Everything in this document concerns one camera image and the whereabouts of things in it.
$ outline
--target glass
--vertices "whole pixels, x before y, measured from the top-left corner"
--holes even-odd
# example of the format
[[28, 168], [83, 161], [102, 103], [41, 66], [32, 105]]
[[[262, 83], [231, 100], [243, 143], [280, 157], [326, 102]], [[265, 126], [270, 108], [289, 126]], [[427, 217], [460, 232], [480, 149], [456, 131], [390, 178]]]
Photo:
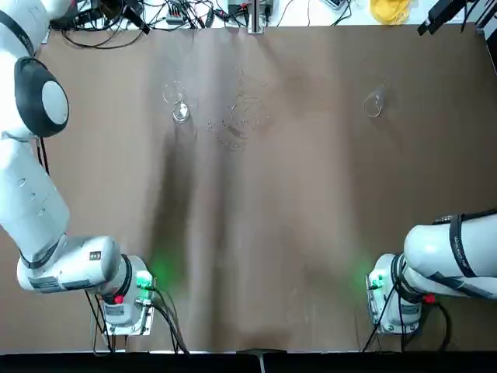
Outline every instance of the glass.
[[369, 118], [379, 117], [385, 102], [385, 86], [382, 84], [364, 100], [364, 111]]

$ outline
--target brown table surface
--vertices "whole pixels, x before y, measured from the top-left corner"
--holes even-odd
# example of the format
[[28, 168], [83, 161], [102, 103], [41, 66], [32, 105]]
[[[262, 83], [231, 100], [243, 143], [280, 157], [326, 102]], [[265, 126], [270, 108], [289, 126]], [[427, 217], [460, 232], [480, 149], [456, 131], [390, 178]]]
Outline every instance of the brown table surface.
[[[459, 31], [155, 31], [114, 51], [52, 35], [40, 59], [71, 120], [47, 151], [69, 233], [113, 235], [146, 259], [191, 350], [361, 347], [364, 274], [379, 255], [400, 253], [416, 224], [497, 203], [495, 73], [474, 27]], [[172, 122], [163, 93], [175, 81], [193, 127]], [[382, 83], [384, 112], [371, 120], [363, 100]], [[22, 291], [18, 251], [1, 242], [0, 350], [91, 349], [83, 293]], [[442, 302], [450, 349], [497, 347], [495, 303]], [[434, 312], [412, 348], [436, 348], [443, 328]], [[130, 349], [170, 349], [159, 317], [153, 332]]]

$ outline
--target cable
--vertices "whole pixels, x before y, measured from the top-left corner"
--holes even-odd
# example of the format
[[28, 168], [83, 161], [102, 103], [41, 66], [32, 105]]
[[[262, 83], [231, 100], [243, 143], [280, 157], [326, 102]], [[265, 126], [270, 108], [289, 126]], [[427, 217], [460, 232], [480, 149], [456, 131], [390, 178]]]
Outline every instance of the cable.
[[426, 320], [428, 319], [429, 314], [431, 313], [432, 309], [437, 307], [438, 309], [440, 309], [443, 318], [445, 319], [445, 334], [443, 336], [442, 343], [436, 350], [440, 352], [447, 350], [450, 341], [452, 340], [452, 319], [450, 317], [449, 312], [439, 302], [434, 302], [432, 304], [424, 303], [423, 305], [425, 307], [423, 308], [421, 313], [422, 316], [421, 319], [419, 320], [419, 327], [414, 333], [412, 333], [408, 338], [406, 338], [404, 342], [404, 348], [406, 348], [422, 332], [422, 329], [426, 323]]
[[[401, 268], [401, 272], [404, 270], [405, 268], [405, 265], [406, 263], [404, 263], [402, 265], [402, 268]], [[387, 309], [387, 305], [388, 305], [388, 302], [390, 301], [390, 298], [392, 296], [392, 294], [394, 294], [394, 290], [395, 288], [397, 287], [397, 285], [400, 283], [401, 281], [401, 276], [399, 276], [397, 278], [397, 280], [395, 281], [394, 285], [391, 287], [391, 290], [390, 292], [388, 293], [388, 296], [387, 296], [387, 299], [385, 299], [385, 305], [383, 307], [383, 309], [381, 310], [381, 314], [380, 314], [380, 318], [378, 319], [377, 323], [374, 324], [374, 328], [373, 328], [373, 331], [371, 332], [369, 338], [367, 339], [367, 342], [366, 344], [364, 345], [364, 348], [361, 350], [361, 352], [366, 352], [367, 348], [369, 347], [370, 343], [371, 343], [371, 340], [373, 339], [374, 337], [374, 334], [376, 333], [376, 331], [378, 330], [378, 326], [380, 326], [380, 322], [381, 322], [381, 319], [383, 319], [383, 315], [385, 313], [385, 310]]]
[[464, 19], [463, 23], [461, 24], [461, 33], [464, 32], [464, 28], [466, 27], [466, 22], [467, 22], [467, 0], [464, 3]]
[[102, 318], [103, 318], [103, 332], [107, 335], [107, 344], [109, 346], [110, 352], [113, 353], [114, 349], [112, 348], [112, 345], [110, 344], [109, 330], [107, 329], [107, 322], [106, 322], [106, 314], [103, 313], [102, 307], [100, 306], [99, 299], [96, 297], [96, 295], [93, 295], [93, 296], [95, 297], [96, 304], [99, 306], [99, 311], [102, 314]]
[[404, 352], [404, 342], [405, 342], [404, 319], [402, 316], [401, 296], [398, 293], [397, 293], [397, 299], [398, 299], [398, 314], [401, 319], [401, 352]]
[[476, 0], [473, 5], [469, 8], [469, 10], [466, 12], [467, 9], [467, 2], [464, 7], [464, 21], [463, 21], [463, 26], [461, 26], [461, 32], [464, 31], [464, 27], [466, 26], [466, 22], [469, 19], [469, 16], [472, 14], [474, 7], [480, 2], [480, 0]]
[[285, 16], [285, 13], [287, 12], [287, 9], [288, 9], [288, 6], [293, 2], [294, 0], [290, 0], [288, 3], [287, 3], [287, 6], [285, 6], [285, 9], [283, 10], [283, 14], [281, 15], [281, 18], [280, 18], [280, 21], [278, 22], [278, 24], [276, 25], [276, 27], [280, 27], [280, 23], [281, 21], [283, 21], [283, 17]]
[[438, 351], [445, 351], [449, 346], [450, 340], [452, 339], [452, 319], [450, 318], [447, 309], [443, 307], [439, 302], [435, 303], [434, 306], [440, 309], [443, 317], [445, 318], [445, 335], [443, 336], [440, 347], [438, 347]]
[[40, 139], [36, 138], [36, 153], [38, 154], [38, 162], [41, 164], [42, 167], [45, 168], [43, 165], [43, 161], [41, 160], [41, 149], [40, 149]]
[[97, 309], [97, 313], [96, 313], [96, 317], [97, 319], [95, 320], [95, 333], [93, 334], [93, 354], [94, 355], [97, 355], [96, 353], [96, 334], [98, 333], [98, 328], [97, 327], [100, 327], [100, 322], [99, 322], [99, 310]]
[[310, 8], [311, 8], [311, 0], [308, 0], [308, 27], [311, 25], [311, 16], [309, 16]]
[[172, 333], [173, 338], [176, 339], [176, 342], [178, 343], [179, 348], [181, 349], [181, 351], [184, 354], [189, 354], [189, 351], [186, 349], [185, 344], [178, 337], [178, 333], [176, 332], [176, 329], [173, 326], [171, 318], [169, 318], [169, 315], [160, 306], [156, 305], [155, 303], [152, 304], [152, 307], [154, 307], [155, 309], [157, 309], [161, 313], [161, 315], [164, 318], [164, 320], [168, 323], [169, 330]]
[[[352, 17], [352, 8], [350, 8], [350, 2], [351, 2], [351, 0], [347, 0], [347, 6], [345, 7], [345, 9], [343, 9], [343, 12], [340, 15], [340, 17], [334, 23], [332, 23], [332, 26], [337, 26], [344, 19], [348, 19], [348, 18]], [[345, 13], [347, 10], [349, 11], [349, 14], [347, 16], [345, 16]]]
[[45, 149], [45, 141], [43, 138], [40, 138], [41, 143], [41, 151], [43, 153], [43, 162], [45, 163], [45, 171], [47, 171], [47, 175], [50, 175], [50, 171], [48, 170], [48, 159], [47, 159], [47, 150]]

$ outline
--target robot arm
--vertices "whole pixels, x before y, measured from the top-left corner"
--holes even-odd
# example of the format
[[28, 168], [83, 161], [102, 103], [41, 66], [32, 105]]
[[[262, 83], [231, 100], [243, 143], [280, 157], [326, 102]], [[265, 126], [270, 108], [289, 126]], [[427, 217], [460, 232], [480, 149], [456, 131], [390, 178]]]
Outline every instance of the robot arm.
[[366, 276], [379, 333], [414, 332], [426, 294], [497, 299], [496, 227], [497, 210], [446, 217], [415, 226], [403, 254], [381, 256]]
[[88, 289], [102, 296], [113, 333], [149, 334], [152, 309], [143, 304], [153, 294], [144, 287], [153, 284], [144, 262], [121, 254], [110, 237], [67, 237], [68, 207], [30, 146], [32, 139], [57, 134], [68, 122], [64, 90], [33, 55], [49, 21], [72, 4], [0, 4], [0, 224], [19, 247], [22, 288], [39, 293]]

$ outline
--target yellow container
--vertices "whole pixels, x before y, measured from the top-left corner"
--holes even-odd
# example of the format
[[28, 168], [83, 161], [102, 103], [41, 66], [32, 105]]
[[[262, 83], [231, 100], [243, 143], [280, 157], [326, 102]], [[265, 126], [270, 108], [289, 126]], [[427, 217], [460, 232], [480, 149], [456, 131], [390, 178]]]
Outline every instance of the yellow container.
[[400, 25], [409, 17], [409, 0], [370, 0], [370, 12], [384, 25]]

